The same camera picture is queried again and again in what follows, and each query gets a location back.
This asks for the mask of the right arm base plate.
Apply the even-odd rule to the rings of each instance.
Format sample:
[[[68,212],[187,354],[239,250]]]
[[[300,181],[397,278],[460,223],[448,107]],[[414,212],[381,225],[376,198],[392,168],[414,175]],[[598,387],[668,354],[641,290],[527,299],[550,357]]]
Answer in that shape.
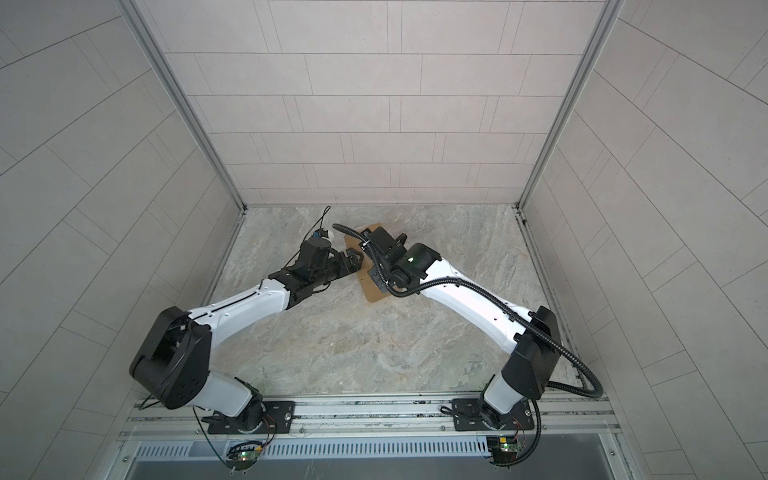
[[[534,410],[528,400],[517,402],[506,414],[499,414],[479,399],[455,398],[451,400],[446,415],[453,418],[458,432],[535,429]]]

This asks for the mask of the right green circuit board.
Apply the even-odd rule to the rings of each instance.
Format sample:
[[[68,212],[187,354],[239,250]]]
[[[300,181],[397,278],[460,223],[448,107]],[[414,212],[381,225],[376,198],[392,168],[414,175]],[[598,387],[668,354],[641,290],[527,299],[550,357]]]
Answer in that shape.
[[[494,465],[509,465],[516,462],[521,444],[516,437],[487,436],[487,450]]]

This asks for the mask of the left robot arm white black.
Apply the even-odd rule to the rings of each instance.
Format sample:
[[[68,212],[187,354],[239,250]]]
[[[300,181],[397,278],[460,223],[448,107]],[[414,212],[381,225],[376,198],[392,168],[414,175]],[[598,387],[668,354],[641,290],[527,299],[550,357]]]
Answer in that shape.
[[[335,250],[313,237],[296,261],[257,286],[208,306],[163,310],[129,367],[130,376],[169,410],[197,406],[235,418],[255,403],[256,392],[211,370],[213,350],[255,323],[286,311],[331,282],[358,272],[364,255]]]

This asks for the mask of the left aluminium corner post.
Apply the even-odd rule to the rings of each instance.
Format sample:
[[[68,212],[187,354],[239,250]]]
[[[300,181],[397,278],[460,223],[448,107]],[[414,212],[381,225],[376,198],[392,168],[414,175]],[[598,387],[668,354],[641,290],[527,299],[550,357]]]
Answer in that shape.
[[[199,116],[194,111],[188,96],[183,92],[170,63],[161,51],[137,3],[130,0],[116,0],[115,3],[134,39],[155,71],[161,86],[170,97],[203,156],[211,164],[239,211],[244,214],[247,211],[247,205],[244,203],[231,176],[227,172],[221,157],[205,131]]]

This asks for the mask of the right aluminium corner post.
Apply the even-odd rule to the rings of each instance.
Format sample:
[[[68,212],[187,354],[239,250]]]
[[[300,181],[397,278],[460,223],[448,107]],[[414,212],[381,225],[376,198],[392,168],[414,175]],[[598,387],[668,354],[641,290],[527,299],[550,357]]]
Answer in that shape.
[[[549,161],[568,119],[575,108],[579,96],[594,69],[603,45],[618,18],[622,5],[622,0],[609,0],[605,2],[605,5],[600,12],[595,28],[585,47],[580,62],[577,65],[573,78],[568,85],[566,94],[550,131],[545,138],[536,163],[534,164],[531,176],[523,189],[519,202],[517,203],[517,209],[521,213],[525,211],[532,199],[537,184],[544,173],[547,162]]]

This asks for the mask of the aluminium mounting rail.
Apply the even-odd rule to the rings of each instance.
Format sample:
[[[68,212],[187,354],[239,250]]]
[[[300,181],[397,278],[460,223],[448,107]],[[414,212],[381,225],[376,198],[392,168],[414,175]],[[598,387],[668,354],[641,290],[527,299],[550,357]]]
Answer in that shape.
[[[393,395],[307,395],[267,397],[268,415],[254,437],[265,433],[278,439],[326,437],[447,436],[454,433],[492,434],[479,417],[474,392]],[[121,440],[242,440],[231,426],[210,433],[205,412],[191,407],[167,410],[137,404],[120,428]],[[589,400],[565,393],[547,393],[535,407],[519,403],[501,435],[519,433],[531,439],[537,429],[546,434],[616,433],[617,416],[605,398]]]

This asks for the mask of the brown cardboard express box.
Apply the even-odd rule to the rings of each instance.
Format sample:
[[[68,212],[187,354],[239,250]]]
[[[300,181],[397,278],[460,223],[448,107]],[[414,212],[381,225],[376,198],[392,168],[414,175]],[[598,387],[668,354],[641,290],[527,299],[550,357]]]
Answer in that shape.
[[[381,290],[375,283],[372,277],[372,274],[375,274],[373,261],[363,252],[360,241],[348,235],[344,235],[344,241],[347,248],[352,248],[363,254],[363,261],[360,269],[356,272],[356,276],[366,300],[369,303],[375,303],[389,297],[390,293],[386,289]]]

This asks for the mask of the left green circuit board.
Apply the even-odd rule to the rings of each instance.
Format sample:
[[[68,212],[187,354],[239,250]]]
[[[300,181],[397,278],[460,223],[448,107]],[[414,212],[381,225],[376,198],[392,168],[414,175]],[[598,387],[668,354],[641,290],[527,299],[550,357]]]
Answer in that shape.
[[[227,452],[227,459],[232,462],[256,462],[263,453],[265,443],[251,440],[233,445]]]

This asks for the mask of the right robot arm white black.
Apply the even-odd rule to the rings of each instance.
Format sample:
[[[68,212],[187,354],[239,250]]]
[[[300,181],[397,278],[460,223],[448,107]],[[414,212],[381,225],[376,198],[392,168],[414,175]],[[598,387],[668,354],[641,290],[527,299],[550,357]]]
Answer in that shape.
[[[404,298],[422,294],[468,320],[510,355],[489,382],[481,404],[491,414],[506,415],[520,401],[543,396],[561,353],[555,314],[533,311],[506,301],[471,281],[434,249],[406,236],[393,238],[384,228],[365,229],[361,247],[373,262],[369,271],[383,291]]]

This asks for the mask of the white ventilation grille strip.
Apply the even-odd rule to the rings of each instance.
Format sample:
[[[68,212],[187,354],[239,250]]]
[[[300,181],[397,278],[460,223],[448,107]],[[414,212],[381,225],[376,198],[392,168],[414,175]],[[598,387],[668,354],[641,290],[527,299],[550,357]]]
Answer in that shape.
[[[186,440],[140,443],[140,461],[202,461],[224,459],[234,441]],[[388,438],[288,438],[273,441],[262,460],[426,458],[490,456],[485,439],[476,436]]]

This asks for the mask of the green circuit board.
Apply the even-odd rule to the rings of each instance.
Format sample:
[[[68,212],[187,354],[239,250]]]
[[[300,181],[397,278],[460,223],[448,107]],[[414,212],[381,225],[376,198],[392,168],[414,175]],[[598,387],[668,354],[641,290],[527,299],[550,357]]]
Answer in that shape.
[[[233,445],[227,452],[227,459],[232,462],[256,462],[263,453],[265,443],[251,440]]]
[[[516,437],[487,436],[487,450],[494,465],[509,465],[516,462],[521,444]]]

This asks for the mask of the aluminium corner post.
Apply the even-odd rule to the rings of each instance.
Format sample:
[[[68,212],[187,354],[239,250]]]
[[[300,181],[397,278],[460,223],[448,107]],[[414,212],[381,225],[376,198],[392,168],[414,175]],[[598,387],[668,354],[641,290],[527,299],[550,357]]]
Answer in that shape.
[[[595,28],[585,47],[580,62],[577,65],[573,78],[568,85],[566,94],[550,131],[545,138],[536,163],[534,164],[531,176],[523,189],[519,202],[517,203],[517,209],[521,213],[525,211],[532,199],[537,184],[544,173],[547,162],[549,161],[568,119],[575,108],[579,96],[594,69],[603,45],[618,18],[622,5],[622,0],[609,0],[605,2],[605,5],[600,12]]]
[[[130,0],[116,0],[115,3],[134,39],[155,71],[161,86],[170,97],[203,156],[211,164],[239,211],[244,214],[247,211],[247,205],[244,203],[231,176],[227,172],[221,157],[205,131],[199,116],[194,111],[188,96],[183,92],[170,63],[161,51],[137,3]]]

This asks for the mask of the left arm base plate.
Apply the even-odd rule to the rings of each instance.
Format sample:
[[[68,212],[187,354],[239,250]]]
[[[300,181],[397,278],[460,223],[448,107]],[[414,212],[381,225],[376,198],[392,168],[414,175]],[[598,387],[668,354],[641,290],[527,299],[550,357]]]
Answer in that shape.
[[[287,434],[295,407],[293,401],[261,401],[248,405],[237,417],[215,411],[201,422],[207,426],[207,433],[213,435]]]

